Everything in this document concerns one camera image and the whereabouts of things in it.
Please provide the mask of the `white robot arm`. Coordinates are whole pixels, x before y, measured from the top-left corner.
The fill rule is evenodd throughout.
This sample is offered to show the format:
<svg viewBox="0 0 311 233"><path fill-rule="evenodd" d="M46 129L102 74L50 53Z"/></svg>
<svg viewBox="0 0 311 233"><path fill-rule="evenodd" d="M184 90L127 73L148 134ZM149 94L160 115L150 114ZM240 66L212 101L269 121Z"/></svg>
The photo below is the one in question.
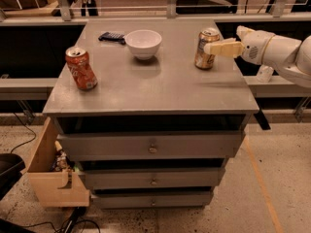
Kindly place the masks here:
<svg viewBox="0 0 311 233"><path fill-rule="evenodd" d="M236 29L239 41L228 38L208 43L208 54L236 58L271 67L279 76L302 87L311 87L311 37L301 41L254 30L242 25Z"/></svg>

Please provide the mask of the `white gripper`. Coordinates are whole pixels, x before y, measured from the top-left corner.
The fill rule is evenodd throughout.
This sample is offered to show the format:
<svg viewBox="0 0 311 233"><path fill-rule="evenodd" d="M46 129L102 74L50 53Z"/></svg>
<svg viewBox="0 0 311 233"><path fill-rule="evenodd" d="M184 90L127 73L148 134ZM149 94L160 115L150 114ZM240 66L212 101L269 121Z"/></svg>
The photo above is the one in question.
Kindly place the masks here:
<svg viewBox="0 0 311 233"><path fill-rule="evenodd" d="M236 38L226 38L206 44L204 52L232 58L242 54L241 57L245 61L261 64L265 49L275 34L263 30L254 30L242 25L237 27L236 34L241 42L236 42Z"/></svg>

